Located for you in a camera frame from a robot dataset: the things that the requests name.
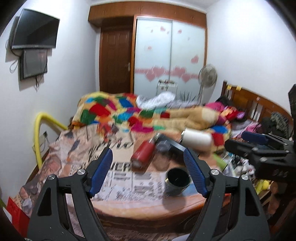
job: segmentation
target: frosted glass door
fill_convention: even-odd
[[[172,22],[138,19],[134,93],[154,97],[159,79],[168,79]]]
[[[173,21],[170,80],[177,82],[180,93],[198,94],[198,74],[204,65],[205,29]]]

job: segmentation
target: small bottle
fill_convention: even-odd
[[[131,157],[132,167],[141,169],[149,163],[153,156],[155,145],[159,136],[160,133],[158,132],[150,140],[143,141],[143,143],[138,147]]]
[[[158,171],[166,171],[170,165],[170,143],[160,141],[156,144],[155,154],[152,163]]]

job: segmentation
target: wooden headboard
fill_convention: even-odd
[[[272,112],[277,111],[288,118],[289,126],[293,126],[292,116],[283,107],[250,90],[223,81],[221,96],[230,99],[236,108],[243,109],[248,119],[260,122],[263,117],[270,117]]]

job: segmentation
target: blue gripper pad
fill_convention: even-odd
[[[188,149],[184,151],[184,162],[190,173],[196,191],[202,194],[203,197],[206,197],[208,190],[205,184],[205,177]]]
[[[113,152],[111,149],[108,149],[91,179],[91,189],[89,190],[89,193],[93,197],[95,194],[97,194],[101,190],[105,177],[112,164],[112,160],[113,160]]]
[[[259,145],[266,145],[268,140],[264,135],[258,134],[258,133],[252,133],[249,131],[244,131],[242,133],[242,139],[245,141],[256,143]]]

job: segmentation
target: white cloth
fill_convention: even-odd
[[[176,95],[170,91],[164,91],[158,96],[148,99],[144,96],[139,95],[136,99],[136,105],[143,110],[151,110],[154,108],[165,107],[168,103],[173,101]]]

